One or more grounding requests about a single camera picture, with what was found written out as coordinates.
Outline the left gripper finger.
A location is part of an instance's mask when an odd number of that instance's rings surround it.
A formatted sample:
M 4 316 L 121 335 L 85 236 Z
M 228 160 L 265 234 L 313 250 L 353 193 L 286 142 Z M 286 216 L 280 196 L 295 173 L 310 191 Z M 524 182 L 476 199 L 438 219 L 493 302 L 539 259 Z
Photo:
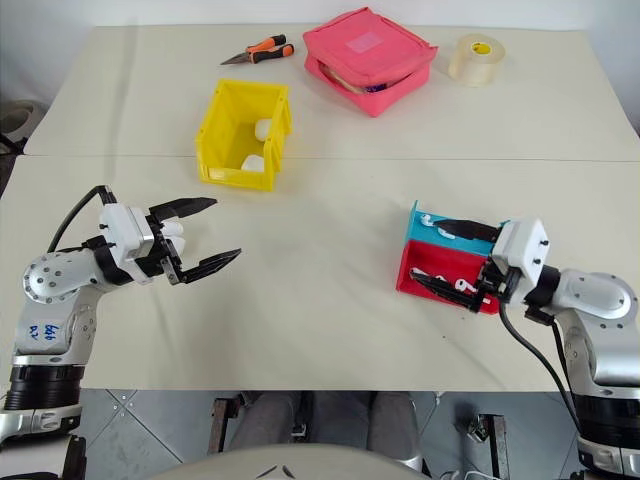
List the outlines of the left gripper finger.
M 171 258 L 169 262 L 170 270 L 168 273 L 169 282 L 172 285 L 190 284 L 204 279 L 223 269 L 241 253 L 241 249 L 222 252 L 201 260 L 197 266 L 187 270 L 182 270 L 179 262 Z
M 197 214 L 217 203 L 208 197 L 179 198 L 149 208 L 148 222 L 160 224 L 172 218 L 184 218 Z

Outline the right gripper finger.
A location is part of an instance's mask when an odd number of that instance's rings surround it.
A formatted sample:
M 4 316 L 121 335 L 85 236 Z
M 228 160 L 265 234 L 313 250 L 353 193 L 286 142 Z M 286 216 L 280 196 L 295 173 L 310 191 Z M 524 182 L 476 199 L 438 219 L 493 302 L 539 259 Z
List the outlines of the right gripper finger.
M 481 295 L 469 295 L 457 290 L 445 280 L 424 273 L 422 270 L 411 268 L 410 278 L 429 290 L 434 295 L 472 312 L 479 312 L 481 308 Z
M 495 243 L 501 229 L 471 220 L 444 219 L 437 221 L 437 227 L 445 232 L 467 240 L 481 240 Z

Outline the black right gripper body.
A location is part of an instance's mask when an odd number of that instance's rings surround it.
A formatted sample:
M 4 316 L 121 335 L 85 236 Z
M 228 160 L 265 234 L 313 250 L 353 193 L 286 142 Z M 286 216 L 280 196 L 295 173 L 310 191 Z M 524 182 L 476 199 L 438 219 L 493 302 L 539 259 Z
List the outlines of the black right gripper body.
M 473 312 L 497 314 L 503 303 L 513 297 L 522 274 L 519 268 L 507 266 L 505 271 L 487 257 L 474 283 Z

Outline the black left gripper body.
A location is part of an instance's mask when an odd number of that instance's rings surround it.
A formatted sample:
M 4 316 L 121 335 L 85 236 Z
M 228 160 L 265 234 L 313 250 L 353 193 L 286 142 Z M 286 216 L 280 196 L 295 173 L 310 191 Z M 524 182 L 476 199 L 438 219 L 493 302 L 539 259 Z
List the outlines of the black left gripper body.
M 137 258 L 135 262 L 149 279 L 160 275 L 165 275 L 168 279 L 170 259 L 178 261 L 180 266 L 182 263 L 180 255 L 183 252 L 183 225 L 177 220 L 149 223 L 148 215 L 145 219 L 153 233 L 153 245 L 147 255 Z

